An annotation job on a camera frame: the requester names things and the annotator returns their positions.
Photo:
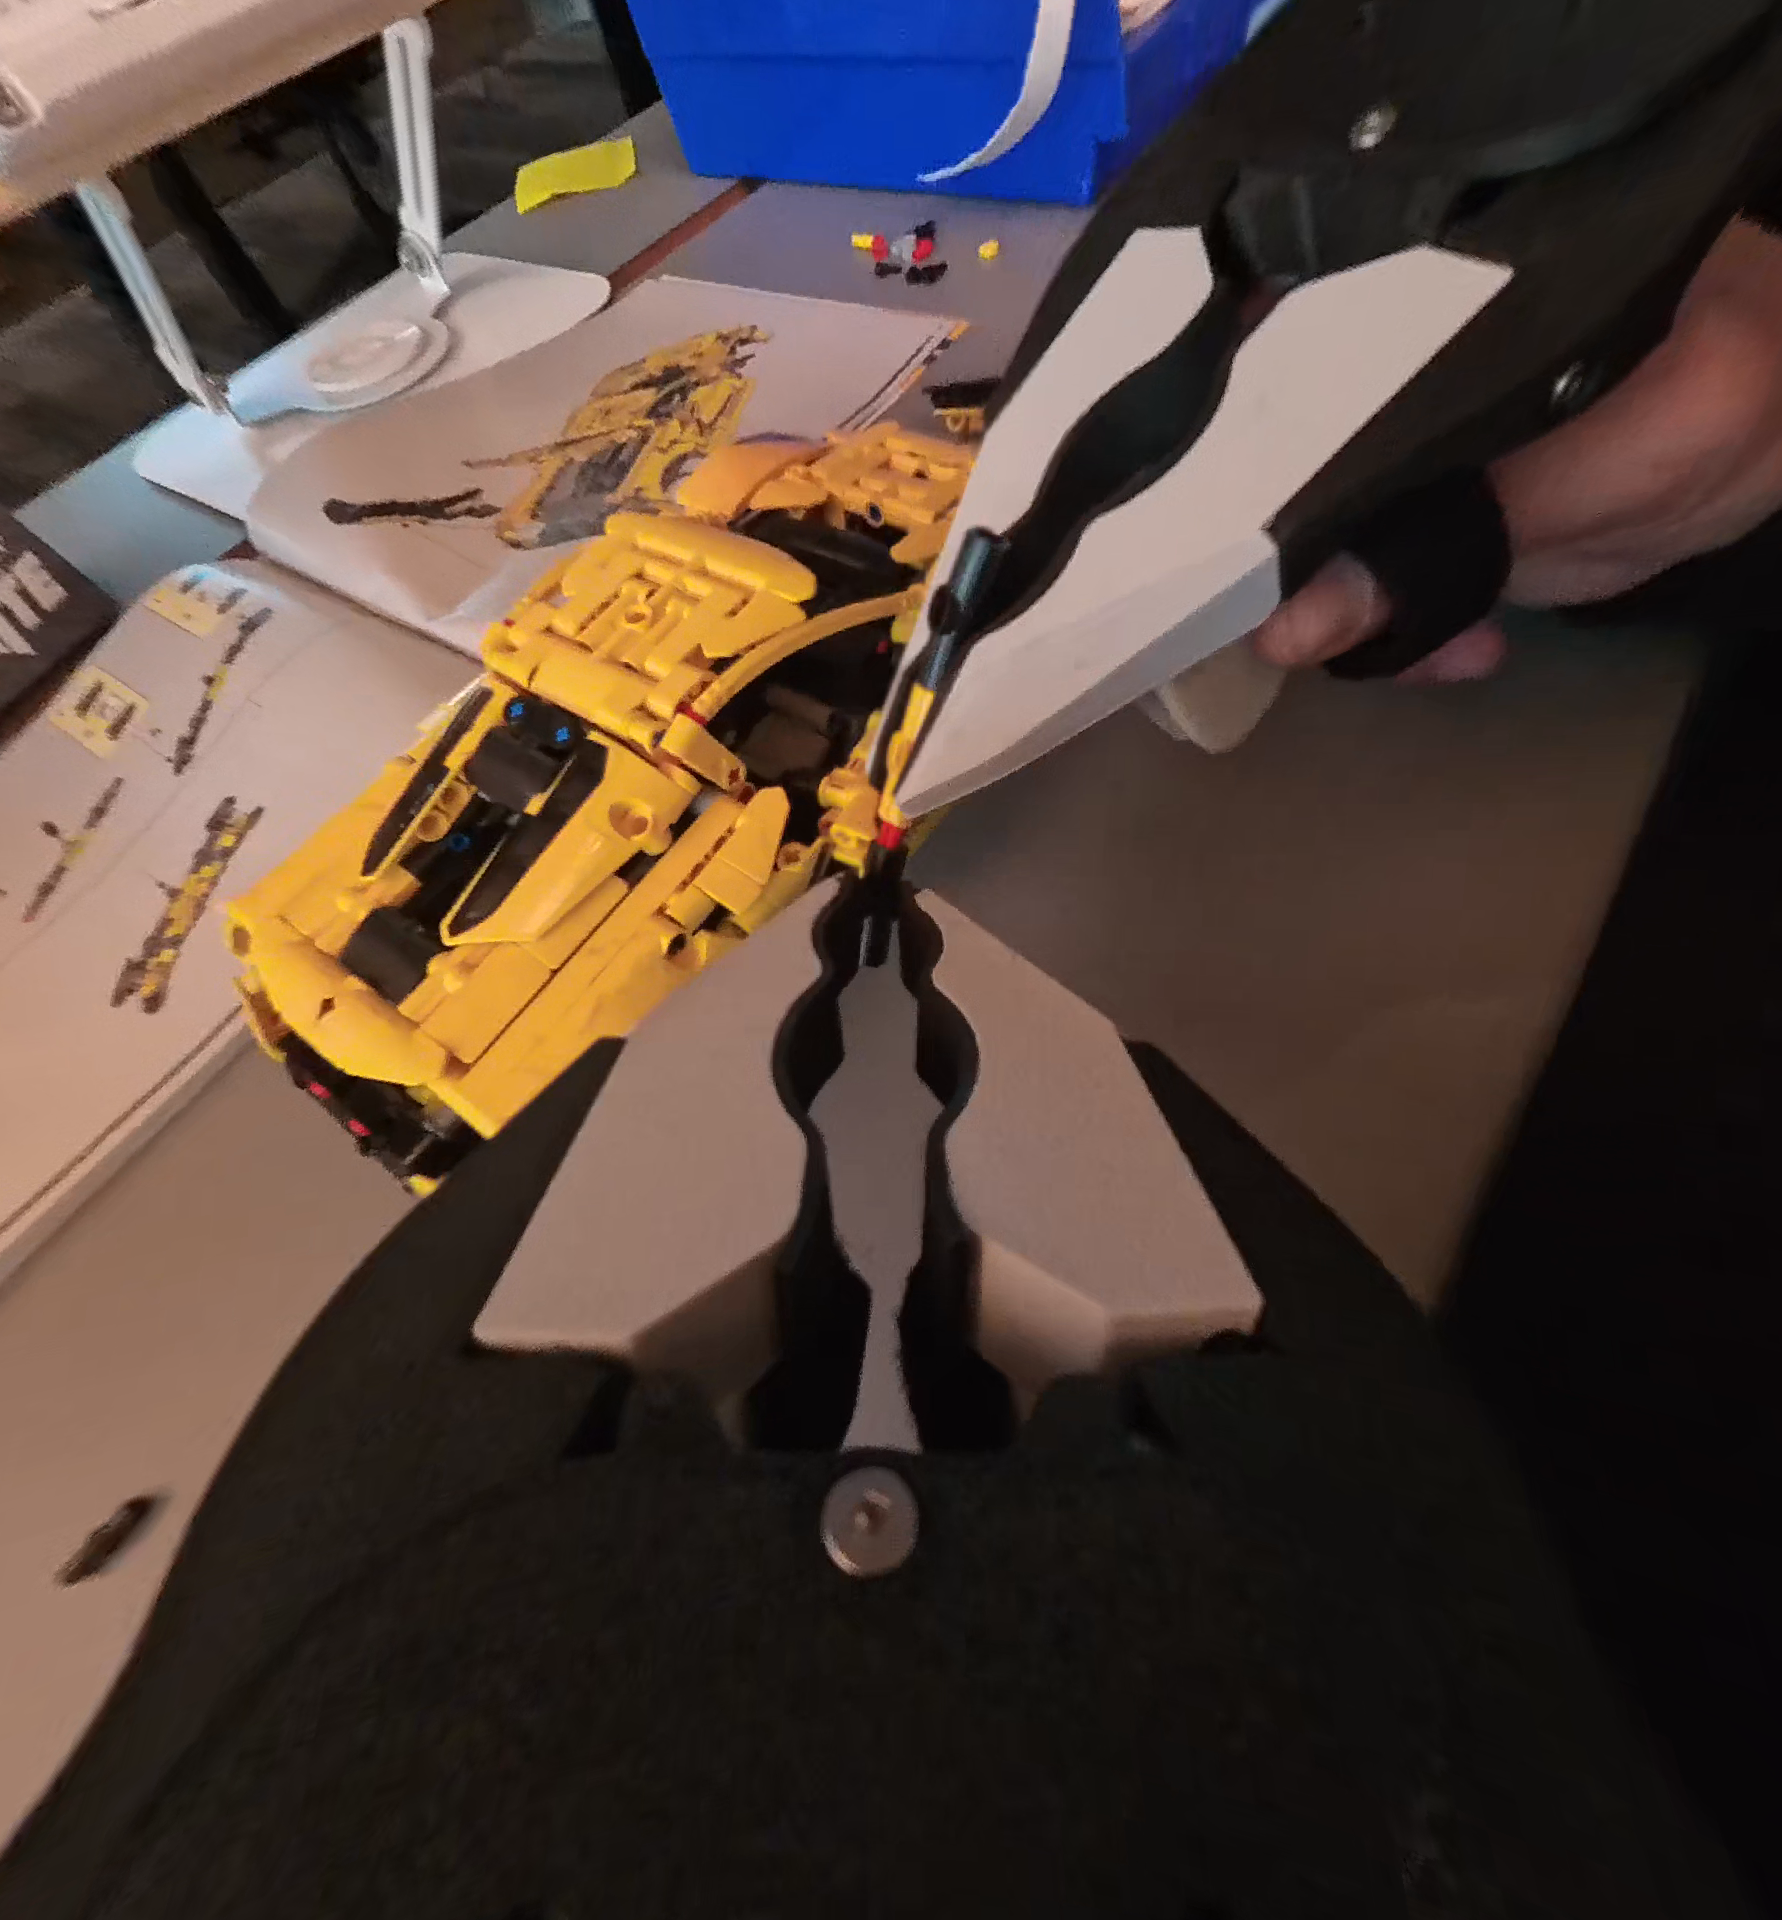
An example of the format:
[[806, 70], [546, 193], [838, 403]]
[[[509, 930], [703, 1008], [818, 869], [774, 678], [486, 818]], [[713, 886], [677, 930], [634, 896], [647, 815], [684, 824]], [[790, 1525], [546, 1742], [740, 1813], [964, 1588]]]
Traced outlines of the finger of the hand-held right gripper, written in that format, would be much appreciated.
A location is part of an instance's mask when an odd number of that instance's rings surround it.
[[1231, 306], [1229, 363], [1200, 436], [1163, 469], [1156, 493], [1158, 556], [1203, 562], [1195, 590], [1169, 607], [1191, 619], [1166, 628], [1163, 651], [1143, 659], [1161, 678], [1134, 699], [1106, 694], [1104, 715], [1088, 725], [1066, 713], [1048, 729], [935, 729], [927, 715], [902, 783], [909, 820], [1020, 772], [1257, 628], [1283, 593], [1273, 518], [1508, 279], [1510, 270], [1491, 260], [1407, 248], [1306, 282], [1243, 326], [1241, 294], [1219, 276], [1218, 292]]
[[1159, 668], [1203, 562], [1161, 560], [1158, 483], [1200, 436], [1229, 363], [1231, 306], [1203, 227], [1095, 227], [1066, 257], [1006, 372], [930, 593], [975, 526], [1007, 540], [973, 625], [904, 662], [935, 729], [1048, 729], [1104, 715]]

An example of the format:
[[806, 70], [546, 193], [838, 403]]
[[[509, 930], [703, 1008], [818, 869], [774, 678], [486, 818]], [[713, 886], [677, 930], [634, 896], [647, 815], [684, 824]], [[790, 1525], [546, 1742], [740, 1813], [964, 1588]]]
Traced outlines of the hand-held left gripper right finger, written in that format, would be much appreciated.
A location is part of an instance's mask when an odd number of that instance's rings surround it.
[[1262, 1292], [1116, 1025], [935, 893], [898, 965], [939, 1102], [898, 1309], [920, 1446], [1002, 1448], [1059, 1380], [1250, 1339]]

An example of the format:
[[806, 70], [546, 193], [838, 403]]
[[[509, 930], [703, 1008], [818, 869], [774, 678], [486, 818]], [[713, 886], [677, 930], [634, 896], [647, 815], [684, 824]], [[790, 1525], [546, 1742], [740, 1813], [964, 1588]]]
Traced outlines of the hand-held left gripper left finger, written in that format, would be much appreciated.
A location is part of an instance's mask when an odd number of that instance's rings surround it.
[[863, 1282], [813, 1102], [843, 1064], [861, 902], [818, 882], [638, 1023], [474, 1324], [676, 1379], [742, 1441], [838, 1448]]

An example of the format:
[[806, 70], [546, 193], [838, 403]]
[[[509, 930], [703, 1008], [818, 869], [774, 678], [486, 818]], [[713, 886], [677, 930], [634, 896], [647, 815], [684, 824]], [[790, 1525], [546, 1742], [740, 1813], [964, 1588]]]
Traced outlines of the yellow pin connector brick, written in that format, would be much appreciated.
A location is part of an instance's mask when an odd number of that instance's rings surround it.
[[904, 809], [902, 783], [917, 750], [930, 706], [932, 689], [925, 686], [923, 670], [909, 659], [904, 662], [897, 679], [884, 697], [878, 728], [866, 759], [866, 781], [876, 795], [876, 821], [889, 818], [909, 824], [909, 815]]

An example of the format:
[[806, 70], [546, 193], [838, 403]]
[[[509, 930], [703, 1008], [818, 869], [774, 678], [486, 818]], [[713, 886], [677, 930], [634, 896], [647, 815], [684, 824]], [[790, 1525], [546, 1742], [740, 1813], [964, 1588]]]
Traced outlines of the yellow toy brick car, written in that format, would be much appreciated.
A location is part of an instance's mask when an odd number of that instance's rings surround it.
[[232, 899], [260, 1049], [435, 1192], [593, 1044], [876, 832], [870, 741], [975, 446], [881, 423], [711, 454], [497, 621], [479, 678]]

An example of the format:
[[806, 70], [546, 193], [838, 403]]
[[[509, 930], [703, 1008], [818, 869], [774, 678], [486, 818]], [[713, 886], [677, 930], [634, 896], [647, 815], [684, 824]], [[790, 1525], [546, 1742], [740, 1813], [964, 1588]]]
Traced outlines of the grey desk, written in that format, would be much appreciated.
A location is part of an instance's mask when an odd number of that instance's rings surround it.
[[[1290, 685], [1226, 756], [1125, 713], [920, 876], [1158, 1044], [1430, 1302], [1704, 666], [1524, 621], [1461, 691]], [[0, 1286], [0, 1844], [96, 1712], [254, 1401], [408, 1200], [241, 1049]], [[162, 1492], [109, 1573], [83, 1534]]]

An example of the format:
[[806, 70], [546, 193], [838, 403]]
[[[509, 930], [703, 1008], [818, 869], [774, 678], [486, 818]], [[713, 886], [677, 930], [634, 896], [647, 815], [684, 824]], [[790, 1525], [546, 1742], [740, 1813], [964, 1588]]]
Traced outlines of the person's right hand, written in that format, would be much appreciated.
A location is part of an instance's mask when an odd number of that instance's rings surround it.
[[1782, 234], [1731, 222], [1664, 342], [1491, 484], [1505, 610], [1782, 633]]

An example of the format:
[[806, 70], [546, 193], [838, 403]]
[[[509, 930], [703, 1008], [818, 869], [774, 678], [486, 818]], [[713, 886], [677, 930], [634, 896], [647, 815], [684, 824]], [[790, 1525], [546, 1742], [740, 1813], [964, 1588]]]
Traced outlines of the blue plastic bin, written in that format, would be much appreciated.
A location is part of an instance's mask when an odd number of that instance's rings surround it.
[[1009, 155], [943, 185], [1019, 96], [1032, 2], [630, 5], [696, 175], [1086, 204], [1125, 131], [1119, 5], [1080, 2], [1064, 80]]
[[1283, 2], [1121, 2], [1121, 142], [1141, 148], [1234, 61]]

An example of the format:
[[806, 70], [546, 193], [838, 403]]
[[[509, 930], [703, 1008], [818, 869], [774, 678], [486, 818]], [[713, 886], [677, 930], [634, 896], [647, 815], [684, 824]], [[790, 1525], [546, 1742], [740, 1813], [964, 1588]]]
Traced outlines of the white paper strip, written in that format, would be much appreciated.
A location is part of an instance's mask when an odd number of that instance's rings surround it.
[[1037, 2], [1022, 59], [1019, 96], [1002, 118], [1000, 128], [966, 156], [956, 159], [948, 167], [920, 175], [922, 185], [943, 185], [964, 177], [1022, 144], [1022, 137], [1044, 118], [1064, 80], [1076, 16], [1076, 2]]

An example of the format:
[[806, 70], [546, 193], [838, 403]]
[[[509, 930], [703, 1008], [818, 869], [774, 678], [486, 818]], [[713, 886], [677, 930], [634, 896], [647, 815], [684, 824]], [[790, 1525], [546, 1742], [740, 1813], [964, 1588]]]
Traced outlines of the yellow translucent plastic panel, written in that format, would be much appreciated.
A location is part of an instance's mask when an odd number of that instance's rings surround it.
[[515, 175], [513, 199], [517, 211], [525, 218], [557, 202], [617, 191], [632, 183], [636, 175], [636, 142], [630, 133], [619, 131], [531, 159]]

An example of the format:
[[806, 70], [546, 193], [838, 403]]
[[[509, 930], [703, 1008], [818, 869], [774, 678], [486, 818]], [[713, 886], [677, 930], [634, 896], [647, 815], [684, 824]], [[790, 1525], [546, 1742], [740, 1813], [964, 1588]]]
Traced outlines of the instruction card on stand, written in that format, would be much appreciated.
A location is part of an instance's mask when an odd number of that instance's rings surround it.
[[343, 419], [484, 372], [564, 333], [611, 296], [601, 276], [477, 253], [441, 261], [433, 304], [404, 272], [233, 372], [227, 410], [192, 403], [136, 442], [136, 475], [221, 516], [244, 518], [264, 475]]

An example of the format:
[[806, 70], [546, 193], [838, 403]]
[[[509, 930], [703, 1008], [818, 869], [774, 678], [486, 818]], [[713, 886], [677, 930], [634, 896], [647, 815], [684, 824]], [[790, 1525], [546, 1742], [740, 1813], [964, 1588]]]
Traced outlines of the building instruction booklet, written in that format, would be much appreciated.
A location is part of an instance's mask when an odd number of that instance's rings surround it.
[[254, 558], [182, 562], [0, 750], [0, 1286], [250, 1041], [232, 899], [463, 692], [490, 621], [715, 446], [892, 415], [966, 330], [654, 278], [278, 442]]

